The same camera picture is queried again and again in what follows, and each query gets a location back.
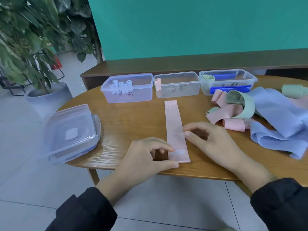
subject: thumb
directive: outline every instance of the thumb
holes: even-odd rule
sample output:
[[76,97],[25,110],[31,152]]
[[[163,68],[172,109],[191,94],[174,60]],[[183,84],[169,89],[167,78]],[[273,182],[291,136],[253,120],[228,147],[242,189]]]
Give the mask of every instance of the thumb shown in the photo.
[[193,132],[185,131],[184,132],[185,138],[188,139],[189,142],[196,145],[202,151],[205,151],[206,141],[201,139],[199,136],[195,135]]
[[170,169],[170,168],[178,168],[179,163],[173,160],[162,160],[162,161],[154,161],[156,173],[161,171]]

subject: hand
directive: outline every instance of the hand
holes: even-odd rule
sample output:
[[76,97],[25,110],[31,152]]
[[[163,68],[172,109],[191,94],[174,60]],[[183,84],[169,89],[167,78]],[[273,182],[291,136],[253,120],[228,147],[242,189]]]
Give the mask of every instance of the hand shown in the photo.
[[161,154],[165,150],[174,152],[169,143],[158,138],[133,141],[116,170],[99,181],[96,187],[114,205],[132,187],[161,171],[179,167],[179,163],[171,160],[153,161],[157,149]]
[[[207,122],[194,122],[183,126],[187,140],[200,148],[220,166],[234,171],[248,156],[241,151],[225,128]],[[192,131],[201,131],[207,140],[201,139]]]

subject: green screen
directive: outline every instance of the green screen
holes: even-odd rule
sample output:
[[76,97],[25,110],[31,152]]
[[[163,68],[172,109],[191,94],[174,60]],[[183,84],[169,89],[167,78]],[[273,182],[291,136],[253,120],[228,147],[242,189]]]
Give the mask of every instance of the green screen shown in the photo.
[[106,60],[308,48],[308,0],[89,0]]

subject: plant pot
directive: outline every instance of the plant pot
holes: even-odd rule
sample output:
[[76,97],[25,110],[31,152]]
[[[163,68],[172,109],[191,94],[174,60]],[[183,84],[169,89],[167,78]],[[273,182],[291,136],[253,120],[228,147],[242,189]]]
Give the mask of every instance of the plant pot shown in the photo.
[[53,83],[49,94],[43,95],[41,90],[34,89],[27,92],[24,97],[41,118],[54,114],[62,105],[73,98],[64,82]]

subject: pile of resistance bands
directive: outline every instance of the pile of resistance bands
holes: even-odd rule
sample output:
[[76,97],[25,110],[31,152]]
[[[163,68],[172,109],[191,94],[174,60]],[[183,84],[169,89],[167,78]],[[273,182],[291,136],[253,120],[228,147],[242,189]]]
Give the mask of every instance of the pile of resistance bands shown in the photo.
[[[216,90],[212,102],[219,105],[207,112],[210,123],[222,120],[229,130],[250,129],[251,139],[260,146],[291,152],[301,159],[308,147],[308,88],[283,85],[282,93],[275,89],[257,87],[249,93]],[[256,114],[276,130],[269,130],[252,119]]]

